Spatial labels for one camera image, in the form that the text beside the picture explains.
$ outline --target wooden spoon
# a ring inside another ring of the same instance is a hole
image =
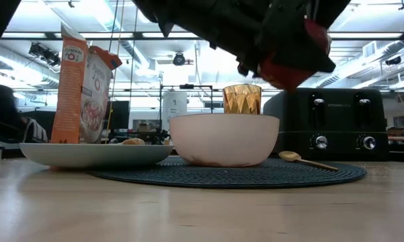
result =
[[[281,157],[281,159],[286,160],[288,162],[300,162],[300,163],[304,163],[306,165],[318,167],[321,169],[328,169],[330,171],[339,171],[338,168],[332,167],[330,165],[324,165],[324,164],[321,164],[318,162],[304,160],[298,153],[295,153],[292,151],[282,151],[280,153],[280,157]]]

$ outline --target toaster knob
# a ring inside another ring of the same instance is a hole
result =
[[[374,137],[367,136],[363,139],[363,147],[369,151],[373,150],[376,146],[376,140]]]
[[[318,136],[315,139],[315,146],[318,149],[326,149],[327,148],[327,138],[324,136]]]
[[[314,100],[314,104],[315,105],[320,105],[320,104],[324,104],[324,100],[321,98],[317,98]]]
[[[370,104],[370,100],[369,99],[361,99],[359,101],[360,105],[367,105]]]

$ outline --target amber drinking glass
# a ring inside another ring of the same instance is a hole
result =
[[[224,113],[260,114],[261,87],[256,85],[232,85],[223,89]]]

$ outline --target black placemat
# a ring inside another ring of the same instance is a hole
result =
[[[363,178],[366,170],[353,165],[328,163],[338,172],[318,169],[281,159],[268,159],[255,167],[218,168],[188,165],[181,158],[167,158],[157,165],[127,170],[89,171],[97,177],[121,182],[216,189],[266,189],[327,186]]]

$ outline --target cereal box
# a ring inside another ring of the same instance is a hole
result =
[[[122,62],[61,26],[63,55],[52,143],[99,143],[108,104],[112,70]]]

